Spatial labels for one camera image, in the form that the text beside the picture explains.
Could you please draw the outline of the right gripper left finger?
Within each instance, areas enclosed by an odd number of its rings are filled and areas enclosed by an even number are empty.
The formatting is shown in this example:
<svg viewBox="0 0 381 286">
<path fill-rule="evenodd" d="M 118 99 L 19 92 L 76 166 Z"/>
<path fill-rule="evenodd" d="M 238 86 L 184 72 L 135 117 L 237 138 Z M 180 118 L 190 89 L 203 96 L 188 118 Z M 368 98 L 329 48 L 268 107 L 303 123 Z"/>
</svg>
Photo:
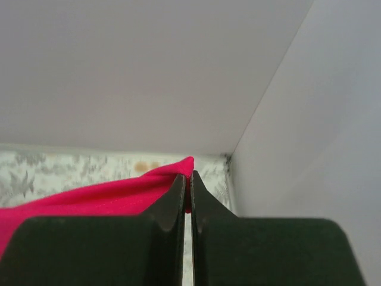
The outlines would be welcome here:
<svg viewBox="0 0 381 286">
<path fill-rule="evenodd" d="M 2 285 L 180 285 L 186 178 L 137 216 L 24 221 L 1 257 Z"/>
</svg>

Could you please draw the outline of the red t shirt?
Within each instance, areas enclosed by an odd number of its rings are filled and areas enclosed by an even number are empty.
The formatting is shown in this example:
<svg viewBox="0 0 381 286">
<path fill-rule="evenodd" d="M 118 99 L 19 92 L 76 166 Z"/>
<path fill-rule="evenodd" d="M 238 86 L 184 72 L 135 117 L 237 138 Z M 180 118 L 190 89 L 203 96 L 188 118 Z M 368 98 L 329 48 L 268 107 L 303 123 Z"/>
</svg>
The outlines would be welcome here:
<svg viewBox="0 0 381 286">
<path fill-rule="evenodd" d="M 194 158 L 160 166 L 137 178 L 84 186 L 1 209 L 1 254 L 16 229 L 37 216 L 139 215 L 166 194 L 177 175 L 186 182 L 194 170 Z"/>
</svg>

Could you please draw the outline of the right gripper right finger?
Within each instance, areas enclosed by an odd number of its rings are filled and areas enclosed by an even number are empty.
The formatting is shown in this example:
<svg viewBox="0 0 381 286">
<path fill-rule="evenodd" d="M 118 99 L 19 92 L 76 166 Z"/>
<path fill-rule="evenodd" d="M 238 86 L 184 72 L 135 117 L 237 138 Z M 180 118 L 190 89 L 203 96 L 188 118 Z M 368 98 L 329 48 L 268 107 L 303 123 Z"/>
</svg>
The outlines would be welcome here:
<svg viewBox="0 0 381 286">
<path fill-rule="evenodd" d="M 317 218 L 238 217 L 190 177 L 195 285 L 364 285 L 342 228 Z"/>
</svg>

